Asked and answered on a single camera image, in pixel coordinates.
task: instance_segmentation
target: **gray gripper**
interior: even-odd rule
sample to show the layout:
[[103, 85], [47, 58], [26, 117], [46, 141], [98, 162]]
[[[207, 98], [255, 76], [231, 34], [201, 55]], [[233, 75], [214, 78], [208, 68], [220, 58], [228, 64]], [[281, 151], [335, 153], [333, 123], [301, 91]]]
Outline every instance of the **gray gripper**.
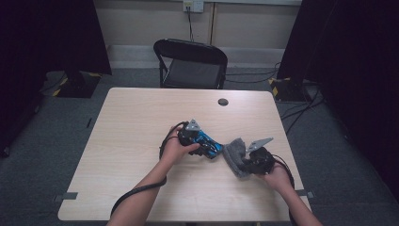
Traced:
[[186, 131], [200, 131], [200, 126], [197, 124], [196, 120], [191, 120], [190, 123], [185, 126]]
[[256, 150], [262, 148], [266, 143], [268, 143], [268, 142], [270, 142], [272, 140], [273, 140], [273, 138], [269, 137], [269, 138], [266, 138], [266, 139], [260, 139], [260, 140], [253, 141], [249, 145], [249, 148], [247, 149], [247, 153], [252, 153], [253, 151], [256, 151]]

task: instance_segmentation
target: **wall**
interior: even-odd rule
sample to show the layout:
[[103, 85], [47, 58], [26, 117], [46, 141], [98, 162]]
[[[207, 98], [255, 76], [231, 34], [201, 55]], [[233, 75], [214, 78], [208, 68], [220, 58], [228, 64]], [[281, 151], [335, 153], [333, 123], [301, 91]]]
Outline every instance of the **wall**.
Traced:
[[[270, 58], [270, 65], [279, 62], [300, 1], [233, 2], [205, 2], [203, 13], [191, 13], [194, 40], [222, 48], [229, 62], [235, 57], [240, 57], [235, 61], [246, 60], [243, 63], [258, 66], [264, 63], [260, 57]], [[106, 45], [141, 46], [142, 51], [142, 46], [151, 50], [157, 40], [164, 38], [190, 40], [182, 1], [95, 0], [94, 3]]]

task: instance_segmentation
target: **baseboard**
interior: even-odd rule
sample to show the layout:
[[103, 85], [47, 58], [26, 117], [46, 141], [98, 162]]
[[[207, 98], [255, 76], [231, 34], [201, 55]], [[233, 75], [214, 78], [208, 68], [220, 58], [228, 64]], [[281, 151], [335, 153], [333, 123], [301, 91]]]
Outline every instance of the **baseboard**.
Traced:
[[[220, 47], [229, 60], [229, 68], [274, 68], [281, 62], [284, 49]], [[152, 46], [110, 45], [107, 49], [111, 68], [158, 68]]]

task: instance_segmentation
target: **electrical outlet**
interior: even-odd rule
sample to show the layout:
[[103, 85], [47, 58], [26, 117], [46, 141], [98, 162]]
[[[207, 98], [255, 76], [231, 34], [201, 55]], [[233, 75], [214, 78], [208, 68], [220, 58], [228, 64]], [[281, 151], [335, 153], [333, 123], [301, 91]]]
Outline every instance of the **electrical outlet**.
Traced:
[[190, 12], [203, 12], [203, 1], [183, 1], [183, 11], [188, 8]]
[[194, 12], [194, 2], [193, 1], [183, 1], [183, 11], [188, 11], [190, 9], [191, 12]]

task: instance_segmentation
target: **person's left hand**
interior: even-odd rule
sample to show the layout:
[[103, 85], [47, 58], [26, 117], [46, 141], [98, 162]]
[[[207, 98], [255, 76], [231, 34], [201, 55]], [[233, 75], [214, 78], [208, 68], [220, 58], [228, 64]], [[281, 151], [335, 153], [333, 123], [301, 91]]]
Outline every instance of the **person's left hand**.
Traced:
[[165, 161], [170, 165], [177, 164], [185, 154], [194, 151], [200, 147], [198, 143], [183, 146], [177, 137], [177, 133], [181, 129], [181, 127], [177, 127], [168, 137], [168, 142], [165, 145], [161, 161]]

